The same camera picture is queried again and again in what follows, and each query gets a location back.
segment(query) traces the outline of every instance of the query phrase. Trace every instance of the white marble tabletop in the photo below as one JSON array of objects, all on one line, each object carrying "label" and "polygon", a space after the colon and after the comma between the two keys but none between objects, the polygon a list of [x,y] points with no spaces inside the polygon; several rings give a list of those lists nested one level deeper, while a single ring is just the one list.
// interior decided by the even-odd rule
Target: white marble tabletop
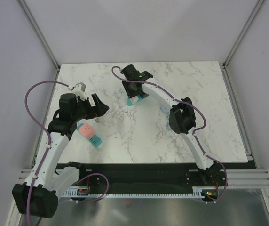
[{"label": "white marble tabletop", "polygon": [[[110,109],[103,117],[86,121],[94,127],[103,143],[95,148],[75,131],[60,163],[195,162],[185,141],[166,130],[166,116],[153,97],[149,96],[131,107],[127,105],[122,83],[111,74],[111,68],[114,65],[123,68],[128,64],[62,65],[58,81],[69,85],[83,82],[87,86],[87,96],[97,93]],[[153,74],[163,87],[177,96],[189,97],[203,112],[207,126],[198,133],[208,145],[211,156],[222,162],[247,162],[218,62],[133,64],[137,70]],[[67,92],[66,87],[56,85],[46,125],[59,108],[60,95]],[[197,125],[201,126],[202,119],[197,112],[195,114]],[[46,141],[47,136],[44,134],[39,153],[44,151]]]}]

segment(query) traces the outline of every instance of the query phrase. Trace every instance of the gray floor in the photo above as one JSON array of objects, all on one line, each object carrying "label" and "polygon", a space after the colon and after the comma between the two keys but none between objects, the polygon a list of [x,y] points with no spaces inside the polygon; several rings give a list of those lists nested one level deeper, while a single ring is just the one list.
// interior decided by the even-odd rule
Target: gray floor
[{"label": "gray floor", "polygon": [[[27,225],[22,219],[21,226]],[[66,202],[40,226],[269,226],[261,191],[228,190],[216,204],[188,199]]]}]

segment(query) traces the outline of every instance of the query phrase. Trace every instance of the white wall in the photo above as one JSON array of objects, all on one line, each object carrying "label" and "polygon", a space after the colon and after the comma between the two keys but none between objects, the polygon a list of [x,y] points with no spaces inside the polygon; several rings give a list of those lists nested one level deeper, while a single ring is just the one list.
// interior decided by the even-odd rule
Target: white wall
[{"label": "white wall", "polygon": [[[53,80],[55,68],[15,0],[0,0],[0,226],[5,224],[12,188],[29,166],[38,126],[24,107],[27,89]],[[35,90],[30,109],[42,119],[50,86]]]},{"label": "white wall", "polygon": [[259,166],[269,171],[269,0],[229,65]]},{"label": "white wall", "polygon": [[60,63],[223,62],[257,0],[26,0]]}]

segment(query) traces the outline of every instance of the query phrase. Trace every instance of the wall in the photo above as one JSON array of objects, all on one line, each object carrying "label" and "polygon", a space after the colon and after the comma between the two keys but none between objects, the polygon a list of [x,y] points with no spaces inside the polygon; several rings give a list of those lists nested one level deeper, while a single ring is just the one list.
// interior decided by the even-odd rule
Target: wall
[{"label": "wall", "polygon": [[[55,68],[15,0],[0,0],[0,226],[13,200],[21,168],[28,167],[39,129],[24,107],[28,88],[53,80]],[[31,94],[30,109],[42,120],[50,86]]]},{"label": "wall", "polygon": [[26,0],[62,63],[223,62],[257,0]]},{"label": "wall", "polygon": [[269,1],[229,65],[229,73],[260,167],[269,171]]}]

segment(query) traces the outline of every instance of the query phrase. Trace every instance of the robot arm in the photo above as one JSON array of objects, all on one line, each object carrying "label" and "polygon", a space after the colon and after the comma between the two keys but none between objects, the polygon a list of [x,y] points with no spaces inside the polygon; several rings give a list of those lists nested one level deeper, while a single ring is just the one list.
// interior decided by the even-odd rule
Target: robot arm
[{"label": "robot arm", "polygon": [[33,178],[36,180],[31,193],[30,215],[43,218],[51,218],[55,214],[59,198],[78,181],[79,169],[75,167],[64,168],[61,174],[53,179],[59,158],[76,130],[79,120],[103,116],[109,110],[97,94],[92,94],[95,106],[91,106],[89,98],[84,95],[85,87],[85,84],[78,83],[71,93],[61,95],[59,109],[48,127],[51,135],[48,154],[44,157],[45,152],[41,153],[25,182],[14,186],[12,194],[20,213],[26,214],[27,196]]},{"label": "robot arm", "polygon": [[[130,81],[147,81],[158,84],[158,82],[149,72],[144,71],[140,73],[132,64],[122,69],[121,73],[124,74],[124,76]],[[193,135],[193,130],[196,126],[196,118],[194,109],[192,107],[177,103],[174,101],[174,99],[181,98],[173,95],[174,98],[172,99],[163,90],[148,83],[131,83],[123,81],[122,84],[128,95],[128,98],[132,99],[136,98],[137,96],[140,98],[145,98],[150,95],[159,101],[163,107],[170,110],[169,126],[175,133],[180,134],[181,137],[186,141],[188,147],[193,153],[198,168],[201,170],[207,170],[213,165],[214,162],[208,159],[200,149],[194,137],[197,135]],[[188,97],[181,100],[192,104],[192,101]],[[203,146],[204,151],[209,153],[207,146],[203,143],[201,143],[201,145]]]}]

